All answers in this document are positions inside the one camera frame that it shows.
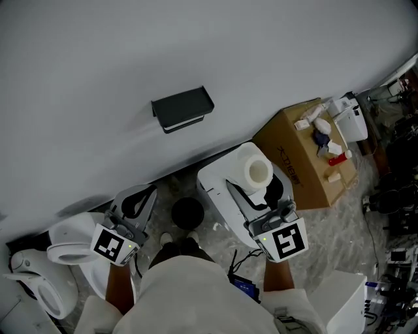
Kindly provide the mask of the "person's left forearm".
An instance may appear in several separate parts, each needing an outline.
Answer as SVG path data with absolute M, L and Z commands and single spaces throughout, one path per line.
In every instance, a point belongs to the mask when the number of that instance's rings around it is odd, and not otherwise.
M 105 300 L 123 315 L 133 308 L 134 296 L 129 266 L 110 265 Z

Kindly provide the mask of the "white plastic bag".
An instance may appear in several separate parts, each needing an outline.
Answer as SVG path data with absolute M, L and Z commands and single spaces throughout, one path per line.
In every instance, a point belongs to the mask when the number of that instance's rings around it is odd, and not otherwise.
M 326 121 L 325 119 L 322 119 L 320 117 L 315 118 L 315 120 L 313 121 L 314 127 L 321 133 L 324 135 L 329 135 L 332 131 L 331 129 L 331 125 L 328 121 Z

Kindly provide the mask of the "white plastic appliance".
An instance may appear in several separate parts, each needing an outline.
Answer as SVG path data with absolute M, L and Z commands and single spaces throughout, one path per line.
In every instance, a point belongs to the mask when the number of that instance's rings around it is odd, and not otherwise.
M 361 107 L 352 92 L 347 92 L 343 97 L 333 100 L 327 111 L 346 144 L 368 138 Z

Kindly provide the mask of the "red bottle with white cap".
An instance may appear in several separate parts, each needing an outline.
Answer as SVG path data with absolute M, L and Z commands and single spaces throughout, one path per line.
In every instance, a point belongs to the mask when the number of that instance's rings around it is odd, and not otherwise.
M 348 149 L 347 151 L 341 153 L 337 157 L 333 157 L 333 158 L 329 159 L 328 164 L 329 164 L 329 166 L 336 166 L 336 165 L 350 159 L 351 157 L 352 157 L 352 152 L 351 152 L 351 150 Z

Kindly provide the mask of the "dark equipment rack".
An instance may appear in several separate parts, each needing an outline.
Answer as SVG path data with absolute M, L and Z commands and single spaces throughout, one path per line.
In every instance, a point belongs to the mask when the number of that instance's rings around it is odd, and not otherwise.
M 418 62 L 401 80 L 406 90 L 389 102 L 401 105 L 402 111 L 402 117 L 387 127 L 389 172 L 380 178 L 378 191 L 369 196 L 369 211 L 389 216 L 393 235 L 418 234 Z

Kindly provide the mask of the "black device with blue screen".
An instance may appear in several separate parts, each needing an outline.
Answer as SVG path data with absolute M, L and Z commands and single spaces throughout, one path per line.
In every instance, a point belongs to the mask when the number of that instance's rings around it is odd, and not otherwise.
M 245 279 L 244 277 L 239 277 L 238 275 L 228 275 L 229 282 L 234 285 L 236 288 L 241 290 L 247 296 L 252 298 L 257 303 L 260 303 L 259 294 L 260 290 L 257 285 L 252 283 L 250 280 Z

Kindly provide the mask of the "grey crumpled wrapper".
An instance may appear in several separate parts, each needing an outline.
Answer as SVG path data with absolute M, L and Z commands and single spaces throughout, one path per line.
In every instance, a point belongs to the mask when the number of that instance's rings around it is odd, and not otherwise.
M 330 140 L 327 144 L 322 145 L 317 152 L 318 157 L 324 157 L 326 154 L 338 156 L 342 154 L 342 146 Z

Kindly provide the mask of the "white toilet with open lid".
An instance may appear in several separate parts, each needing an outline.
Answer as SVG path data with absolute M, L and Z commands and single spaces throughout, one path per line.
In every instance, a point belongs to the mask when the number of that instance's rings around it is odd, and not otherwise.
M 101 298 L 105 298 L 110 263 L 90 250 L 97 224 L 103 223 L 105 215 L 84 212 L 53 225 L 48 235 L 51 245 L 47 257 L 52 262 L 79 266 L 89 285 Z

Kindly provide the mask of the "dark blue cloth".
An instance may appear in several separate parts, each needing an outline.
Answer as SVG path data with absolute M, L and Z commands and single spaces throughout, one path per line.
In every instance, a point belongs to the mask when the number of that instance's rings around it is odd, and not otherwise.
M 327 134 L 323 134 L 322 132 L 318 131 L 317 129 L 314 130 L 312 134 L 314 142 L 319 146 L 328 146 L 328 143 L 330 142 L 330 138 Z

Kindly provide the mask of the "black metal wall shelf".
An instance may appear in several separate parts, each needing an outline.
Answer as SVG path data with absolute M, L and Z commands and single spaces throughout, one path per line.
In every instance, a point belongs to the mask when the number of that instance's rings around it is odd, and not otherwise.
M 204 86 L 153 100 L 151 106 L 165 134 L 201 122 L 215 107 Z

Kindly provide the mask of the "brown cardboard box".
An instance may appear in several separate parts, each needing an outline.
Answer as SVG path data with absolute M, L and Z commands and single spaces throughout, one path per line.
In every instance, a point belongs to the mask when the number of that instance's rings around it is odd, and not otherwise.
M 299 210 L 320 209 L 334 205 L 357 178 L 353 159 L 329 166 L 333 157 L 318 157 L 318 145 L 312 134 L 314 126 L 298 131 L 294 123 L 310 108 L 320 104 L 316 98 L 281 109 L 255 136 L 252 142 L 291 180 L 295 202 Z M 334 172 L 341 180 L 329 183 Z

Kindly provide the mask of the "person's dark trousers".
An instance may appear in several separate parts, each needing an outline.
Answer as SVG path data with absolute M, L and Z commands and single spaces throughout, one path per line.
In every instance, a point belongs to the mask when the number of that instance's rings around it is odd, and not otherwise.
M 160 251 L 155 255 L 154 259 L 151 261 L 149 269 L 174 258 L 176 256 L 192 256 L 196 258 L 200 258 L 203 260 L 208 260 L 210 262 L 214 262 L 214 260 L 207 255 L 207 253 L 199 247 L 199 238 L 193 236 L 187 236 L 178 246 L 173 241 L 168 241 L 163 244 Z

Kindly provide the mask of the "person's white shirt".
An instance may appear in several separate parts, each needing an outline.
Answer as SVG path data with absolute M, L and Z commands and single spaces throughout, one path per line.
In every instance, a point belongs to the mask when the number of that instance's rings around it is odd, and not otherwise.
M 263 292 L 261 302 L 233 286 L 218 264 L 176 256 L 148 270 L 137 302 L 122 314 L 90 296 L 74 334 L 326 334 L 305 290 Z

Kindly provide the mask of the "white closed smart toilet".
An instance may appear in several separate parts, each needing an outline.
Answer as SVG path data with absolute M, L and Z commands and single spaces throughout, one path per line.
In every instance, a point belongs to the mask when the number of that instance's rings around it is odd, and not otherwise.
M 257 244 L 252 240 L 248 230 L 244 227 L 246 220 L 226 186 L 226 181 L 228 181 L 227 176 L 232 166 L 234 150 L 198 171 L 197 188 L 218 216 L 222 225 L 230 230 L 241 242 L 254 249 L 257 247 Z M 274 174 L 285 175 L 275 164 L 272 163 L 272 167 Z M 265 194 L 266 188 L 247 195 L 257 205 L 266 204 L 264 199 Z

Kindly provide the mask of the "white toilet paper roll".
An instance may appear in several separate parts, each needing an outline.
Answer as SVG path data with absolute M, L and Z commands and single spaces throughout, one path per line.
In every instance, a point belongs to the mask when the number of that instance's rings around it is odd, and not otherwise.
M 245 193 L 253 194 L 267 188 L 273 178 L 272 163 L 252 142 L 233 151 L 232 166 L 227 180 L 238 185 Z

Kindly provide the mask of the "person's right forearm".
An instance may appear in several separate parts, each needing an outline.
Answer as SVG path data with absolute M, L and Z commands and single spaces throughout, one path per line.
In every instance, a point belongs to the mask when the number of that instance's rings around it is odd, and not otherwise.
M 290 290 L 295 287 L 289 262 L 271 262 L 266 259 L 263 281 L 264 292 Z

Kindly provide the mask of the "black mesh waste bin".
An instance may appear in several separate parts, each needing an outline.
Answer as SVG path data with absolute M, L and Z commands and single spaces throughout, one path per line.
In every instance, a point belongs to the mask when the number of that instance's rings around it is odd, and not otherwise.
M 183 230 L 194 230 L 204 219 L 204 208 L 195 198 L 180 198 L 171 209 L 171 219 Z

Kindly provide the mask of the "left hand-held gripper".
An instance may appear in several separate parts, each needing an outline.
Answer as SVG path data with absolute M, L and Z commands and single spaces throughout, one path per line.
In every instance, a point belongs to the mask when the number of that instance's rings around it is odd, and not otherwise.
M 91 251 L 116 266 L 128 264 L 148 240 L 144 230 L 156 199 L 157 187 L 152 184 L 119 192 L 104 221 L 95 227 Z

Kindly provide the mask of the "white cabinet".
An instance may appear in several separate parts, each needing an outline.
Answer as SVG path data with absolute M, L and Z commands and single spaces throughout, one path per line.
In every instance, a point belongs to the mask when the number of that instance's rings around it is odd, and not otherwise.
M 334 270 L 308 299 L 327 334 L 362 334 L 367 276 Z

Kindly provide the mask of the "white wrapped packet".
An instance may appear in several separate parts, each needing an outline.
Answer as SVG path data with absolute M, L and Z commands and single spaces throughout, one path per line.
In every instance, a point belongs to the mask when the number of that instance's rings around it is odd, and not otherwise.
M 312 123 L 317 117 L 321 115 L 323 111 L 324 105 L 318 104 L 304 112 L 300 117 L 300 120 L 306 120 L 307 122 Z

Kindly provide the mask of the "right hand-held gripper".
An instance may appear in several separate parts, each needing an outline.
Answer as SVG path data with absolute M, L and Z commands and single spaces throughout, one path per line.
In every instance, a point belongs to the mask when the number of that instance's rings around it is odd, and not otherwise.
M 233 200 L 243 214 L 251 238 L 271 262 L 280 263 L 308 250 L 304 219 L 298 217 L 293 188 L 286 175 L 273 174 L 266 188 L 266 204 L 255 205 L 238 186 L 226 181 Z

